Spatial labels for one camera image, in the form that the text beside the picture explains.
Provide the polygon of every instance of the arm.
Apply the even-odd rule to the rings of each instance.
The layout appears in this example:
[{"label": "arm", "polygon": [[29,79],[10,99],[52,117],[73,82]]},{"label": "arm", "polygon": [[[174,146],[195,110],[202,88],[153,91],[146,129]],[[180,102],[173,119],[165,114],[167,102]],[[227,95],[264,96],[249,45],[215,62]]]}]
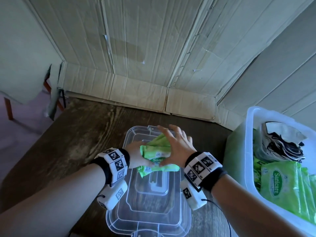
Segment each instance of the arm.
[{"label": "arm", "polygon": [[[171,145],[171,156],[161,162],[161,166],[177,164],[185,168],[189,157],[196,152],[192,138],[175,125],[170,127],[176,137],[167,128],[159,127]],[[304,236],[297,228],[265,206],[247,192],[229,175],[224,174],[214,184],[212,175],[208,175],[200,186],[211,191],[225,217],[239,236]]]},{"label": "arm", "polygon": [[[129,168],[153,163],[140,155],[140,145],[125,150]],[[0,236],[66,236],[105,185],[105,172],[90,164],[58,180],[0,215]]]}]

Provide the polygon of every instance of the hand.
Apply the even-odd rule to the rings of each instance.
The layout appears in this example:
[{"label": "hand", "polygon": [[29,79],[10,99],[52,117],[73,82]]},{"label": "hand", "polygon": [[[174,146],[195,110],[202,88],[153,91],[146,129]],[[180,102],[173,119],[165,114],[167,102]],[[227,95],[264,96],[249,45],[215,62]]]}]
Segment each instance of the hand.
[{"label": "hand", "polygon": [[160,167],[176,164],[179,167],[184,168],[186,160],[196,152],[196,149],[192,144],[192,137],[186,136],[185,132],[176,125],[169,125],[172,130],[176,132],[176,137],[174,137],[171,132],[162,126],[157,126],[158,129],[167,137],[171,146],[170,157],[164,159],[160,162]]},{"label": "hand", "polygon": [[155,163],[151,162],[148,159],[145,159],[140,154],[140,146],[145,144],[146,143],[142,141],[138,141],[130,143],[124,148],[130,155],[130,165],[128,167],[129,169],[133,169],[139,166],[153,167],[155,165]]}]

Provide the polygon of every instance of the forearm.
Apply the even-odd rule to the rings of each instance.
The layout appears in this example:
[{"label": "forearm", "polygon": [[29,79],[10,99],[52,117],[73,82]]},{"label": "forearm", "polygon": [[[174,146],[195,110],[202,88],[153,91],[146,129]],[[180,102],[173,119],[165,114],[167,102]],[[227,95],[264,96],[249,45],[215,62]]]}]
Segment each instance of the forearm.
[{"label": "forearm", "polygon": [[212,195],[239,236],[304,236],[227,174]]},{"label": "forearm", "polygon": [[0,215],[1,236],[65,236],[105,185],[96,164],[56,181]]}]

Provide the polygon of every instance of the wood grain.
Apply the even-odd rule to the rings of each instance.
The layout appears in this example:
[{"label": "wood grain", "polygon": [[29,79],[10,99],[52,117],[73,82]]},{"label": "wood grain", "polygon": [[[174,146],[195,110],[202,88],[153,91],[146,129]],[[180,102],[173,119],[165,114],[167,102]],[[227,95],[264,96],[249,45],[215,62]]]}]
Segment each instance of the wood grain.
[{"label": "wood grain", "polygon": [[[97,153],[123,146],[130,127],[140,125],[180,126],[192,136],[199,151],[211,152],[220,162],[230,130],[184,117],[73,99],[68,108],[29,149],[6,176],[0,189],[1,211],[87,165]],[[207,198],[211,194],[205,191]],[[94,201],[73,227],[85,236],[118,236],[106,224],[105,210]],[[229,236],[220,210],[208,203],[192,211],[189,236]]]}]

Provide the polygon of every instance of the person's left hand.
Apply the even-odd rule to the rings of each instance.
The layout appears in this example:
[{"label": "person's left hand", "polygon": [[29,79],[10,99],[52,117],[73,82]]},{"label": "person's left hand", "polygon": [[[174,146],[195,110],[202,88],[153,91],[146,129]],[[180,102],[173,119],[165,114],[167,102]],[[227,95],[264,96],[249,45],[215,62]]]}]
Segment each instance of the person's left hand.
[{"label": "person's left hand", "polygon": [[130,165],[129,169],[133,169],[139,166],[148,166],[153,167],[155,166],[155,163],[151,162],[148,159],[145,159],[140,154],[140,146],[145,145],[146,143],[142,141],[133,142],[128,144],[124,149],[129,153],[130,155]]}]

